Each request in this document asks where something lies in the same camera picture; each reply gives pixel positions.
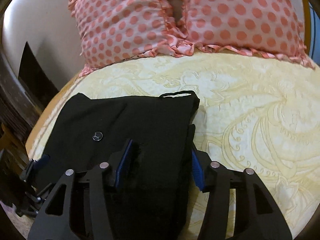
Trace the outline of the wooden window frame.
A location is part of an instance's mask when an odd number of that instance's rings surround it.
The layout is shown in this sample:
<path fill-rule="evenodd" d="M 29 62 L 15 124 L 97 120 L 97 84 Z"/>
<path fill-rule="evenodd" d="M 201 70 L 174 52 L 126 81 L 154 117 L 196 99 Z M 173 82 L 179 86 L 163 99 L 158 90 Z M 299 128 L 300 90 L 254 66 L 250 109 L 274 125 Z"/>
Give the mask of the wooden window frame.
<path fill-rule="evenodd" d="M 305 36 L 304 44 L 306 45 L 306 53 L 309 57 L 319 65 L 320 60 L 320 32 L 319 17 L 308 0 L 302 0 L 304 9 L 304 27 Z"/>

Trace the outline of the black pants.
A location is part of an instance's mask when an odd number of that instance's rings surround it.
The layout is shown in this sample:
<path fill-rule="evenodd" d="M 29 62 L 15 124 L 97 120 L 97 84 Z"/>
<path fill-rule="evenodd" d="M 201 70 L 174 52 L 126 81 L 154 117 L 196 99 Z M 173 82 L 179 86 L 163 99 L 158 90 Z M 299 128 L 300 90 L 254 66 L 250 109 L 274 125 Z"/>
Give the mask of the black pants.
<path fill-rule="evenodd" d="M 187 219 L 191 146 L 199 107 L 192 91 L 90 99 L 63 106 L 35 183 L 54 188 L 29 239 L 178 239 Z M 133 140 L 114 186 L 117 155 Z"/>

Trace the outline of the yellow patterned mattress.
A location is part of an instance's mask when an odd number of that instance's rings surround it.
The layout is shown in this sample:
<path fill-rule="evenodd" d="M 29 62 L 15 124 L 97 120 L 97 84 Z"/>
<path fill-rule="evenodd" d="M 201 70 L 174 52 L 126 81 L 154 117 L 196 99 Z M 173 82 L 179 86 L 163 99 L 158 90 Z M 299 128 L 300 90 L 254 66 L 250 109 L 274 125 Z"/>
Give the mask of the yellow patterned mattress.
<path fill-rule="evenodd" d="M 294 239 L 319 239 L 319 65 L 196 52 L 113 64 L 74 77 L 26 143 L 38 159 L 58 114 L 77 93 L 92 99 L 192 90 L 200 98 L 195 145 L 225 167 L 250 167 L 279 205 Z"/>

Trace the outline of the polka dot pillow near nightstand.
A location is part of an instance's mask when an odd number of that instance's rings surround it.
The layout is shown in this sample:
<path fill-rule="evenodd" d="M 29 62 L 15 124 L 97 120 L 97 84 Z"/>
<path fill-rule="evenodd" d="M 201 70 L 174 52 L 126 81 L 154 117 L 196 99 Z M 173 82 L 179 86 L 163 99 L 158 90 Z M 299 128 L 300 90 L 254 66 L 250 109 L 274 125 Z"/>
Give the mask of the polka dot pillow near nightstand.
<path fill-rule="evenodd" d="M 80 76 L 138 57 L 189 54 L 168 0 L 69 0 L 85 66 Z"/>

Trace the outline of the polka dot pillow near window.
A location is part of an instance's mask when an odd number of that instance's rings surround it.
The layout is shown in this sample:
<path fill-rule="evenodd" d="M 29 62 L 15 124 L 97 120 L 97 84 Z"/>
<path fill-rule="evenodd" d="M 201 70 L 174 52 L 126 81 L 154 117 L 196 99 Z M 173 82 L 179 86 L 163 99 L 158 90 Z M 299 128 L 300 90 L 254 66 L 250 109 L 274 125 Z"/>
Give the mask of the polka dot pillow near window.
<path fill-rule="evenodd" d="M 181 54 L 230 50 L 315 68 L 291 0 L 182 0 Z"/>

